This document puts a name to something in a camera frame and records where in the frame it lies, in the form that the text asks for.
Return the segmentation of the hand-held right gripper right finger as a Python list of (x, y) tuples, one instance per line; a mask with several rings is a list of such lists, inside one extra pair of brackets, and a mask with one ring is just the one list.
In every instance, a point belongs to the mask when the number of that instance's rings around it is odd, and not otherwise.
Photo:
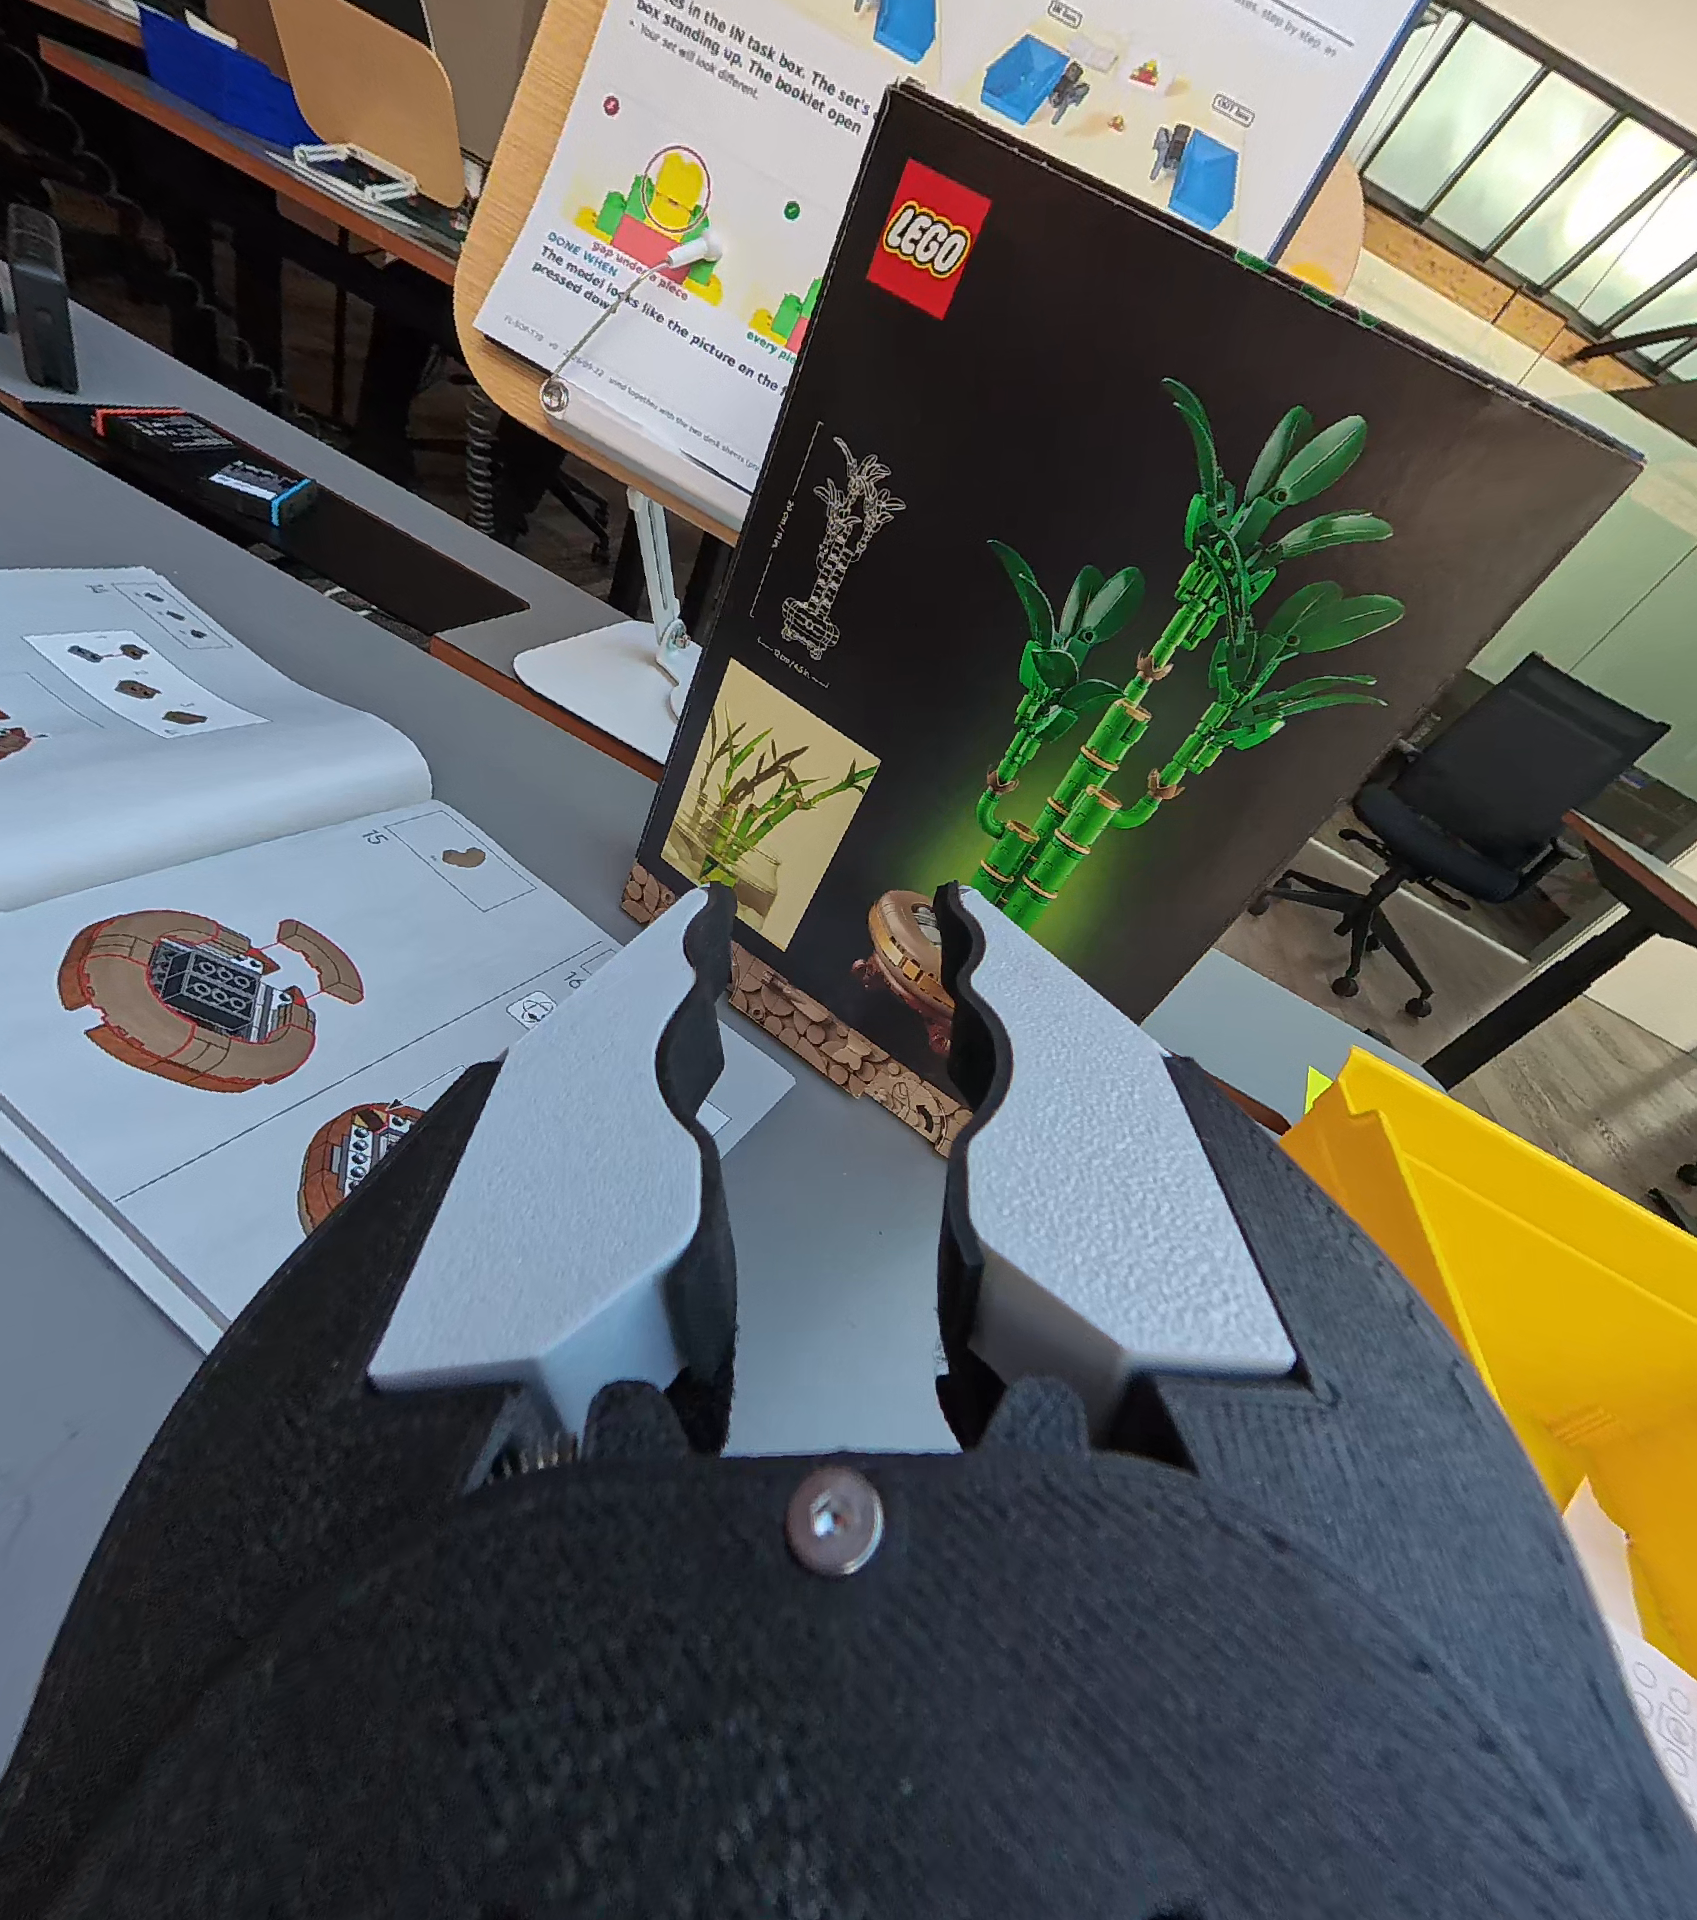
[(1162, 1048), (979, 888), (934, 896), (948, 1076), (937, 1394), (974, 1446), (1020, 1380), (1104, 1440), (1136, 1380), (1286, 1380), (1290, 1331)]

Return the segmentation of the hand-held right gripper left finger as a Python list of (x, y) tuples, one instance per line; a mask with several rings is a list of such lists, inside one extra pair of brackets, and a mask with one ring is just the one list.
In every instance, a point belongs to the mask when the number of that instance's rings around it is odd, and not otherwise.
[(499, 1067), (370, 1360), (387, 1389), (499, 1384), (581, 1431), (616, 1381), (722, 1449), (736, 1277), (718, 1149), (734, 892), (683, 893)]

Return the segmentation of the black lego set box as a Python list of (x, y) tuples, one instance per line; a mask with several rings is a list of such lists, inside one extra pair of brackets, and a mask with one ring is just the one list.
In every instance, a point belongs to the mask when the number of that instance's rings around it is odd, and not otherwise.
[(1642, 468), (893, 88), (624, 908), (946, 1155), (943, 884), (1145, 1019)]

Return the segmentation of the yellow plastic bin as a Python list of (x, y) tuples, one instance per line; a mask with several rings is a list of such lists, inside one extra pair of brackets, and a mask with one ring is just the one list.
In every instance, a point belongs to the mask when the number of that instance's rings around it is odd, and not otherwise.
[(1437, 1309), (1560, 1511), (1591, 1481), (1642, 1635), (1697, 1680), (1697, 1237), (1365, 1049), (1284, 1148)]

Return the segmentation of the white document stand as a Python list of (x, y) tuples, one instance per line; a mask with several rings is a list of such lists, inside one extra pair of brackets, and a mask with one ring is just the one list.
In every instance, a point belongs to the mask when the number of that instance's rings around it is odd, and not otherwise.
[(688, 633), (672, 579), (664, 508), (630, 488), (650, 618), (621, 618), (516, 653), (516, 677), (640, 755), (666, 762), (701, 648)]

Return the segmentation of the open instruction booklet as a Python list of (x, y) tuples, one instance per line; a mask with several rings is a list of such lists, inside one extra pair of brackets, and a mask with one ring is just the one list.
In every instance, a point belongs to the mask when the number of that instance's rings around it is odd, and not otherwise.
[(618, 947), (170, 579), (0, 570), (0, 1149), (198, 1351)]

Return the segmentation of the grey desk with wood edge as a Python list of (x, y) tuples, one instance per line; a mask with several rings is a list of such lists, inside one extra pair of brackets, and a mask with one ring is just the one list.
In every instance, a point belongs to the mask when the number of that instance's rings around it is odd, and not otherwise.
[(1604, 889), (1620, 904), (1620, 918), (1531, 971), (1449, 1044), (1423, 1061), (1437, 1085), (1450, 1091), (1507, 1048), (1555, 1018), (1602, 974), (1651, 939), (1697, 950), (1697, 880), (1654, 854), (1569, 811), (1564, 823), (1580, 835)]
[(162, 159), (148, 156), (145, 167), (170, 174), (174, 198), (183, 198), (183, 179), (189, 179), (189, 191), (201, 202), (217, 194), (255, 204), (374, 266), (400, 262), (428, 281), (447, 289), (454, 286), (459, 248), (434, 228), (346, 199), (296, 169), (287, 147), (190, 105), (153, 82), (137, 61), (99, 55), (54, 31), (38, 35), (38, 53), (55, 79), (92, 94), (135, 123), (139, 143), (162, 153)]

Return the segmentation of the black desk tray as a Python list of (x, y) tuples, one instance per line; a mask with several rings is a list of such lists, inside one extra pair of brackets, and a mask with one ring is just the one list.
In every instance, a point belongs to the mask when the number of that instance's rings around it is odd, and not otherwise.
[[(527, 599), (519, 593), (479, 576), (428, 542), (384, 521), (314, 477), (321, 488), (319, 501), (306, 515), (280, 528), (225, 509), (206, 495), (202, 486), (205, 474), (221, 465), (218, 459), (201, 464), (162, 462), (115, 449), (92, 433), (91, 417), (97, 408), (183, 412), (178, 405), (162, 404), (87, 404), (80, 399), (26, 399), (21, 404), (28, 420), (64, 435), (83, 453), (135, 483), (140, 491), (261, 556), (263, 562), (284, 568), (306, 584), (330, 586), (342, 596), (352, 596), (370, 612), (391, 616), (405, 629), (437, 635), (527, 609)], [(238, 439), (226, 428), (218, 428), (236, 439), (236, 453), (229, 462), (253, 459), (306, 476), (259, 445)]]

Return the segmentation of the blue-edged black battery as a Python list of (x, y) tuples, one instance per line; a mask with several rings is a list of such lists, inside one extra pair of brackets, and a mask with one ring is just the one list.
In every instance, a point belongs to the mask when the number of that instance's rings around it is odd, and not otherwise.
[(306, 515), (321, 495), (313, 477), (250, 458), (233, 458), (209, 470), (202, 486), (218, 508), (274, 528)]

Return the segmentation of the black rectangular box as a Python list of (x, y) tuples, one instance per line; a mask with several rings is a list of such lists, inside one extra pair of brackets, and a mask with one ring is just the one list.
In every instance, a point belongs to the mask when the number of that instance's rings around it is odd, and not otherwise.
[(28, 380), (75, 396), (80, 390), (62, 237), (54, 218), (30, 204), (6, 210), (6, 266), (14, 333)]

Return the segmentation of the wooden document board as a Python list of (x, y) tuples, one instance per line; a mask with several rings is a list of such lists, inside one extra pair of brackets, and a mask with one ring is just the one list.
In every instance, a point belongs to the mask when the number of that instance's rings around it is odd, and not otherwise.
[(414, 179), (447, 208), (467, 196), (454, 95), (434, 52), (351, 1), (272, 1), (287, 77), (308, 125)]

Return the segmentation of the blue plastic bin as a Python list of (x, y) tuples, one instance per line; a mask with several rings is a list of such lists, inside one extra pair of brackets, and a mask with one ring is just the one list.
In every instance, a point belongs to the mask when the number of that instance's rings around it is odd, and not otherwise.
[(259, 58), (211, 35), (185, 11), (140, 4), (148, 77), (212, 120), (277, 147), (319, 143), (287, 79)]

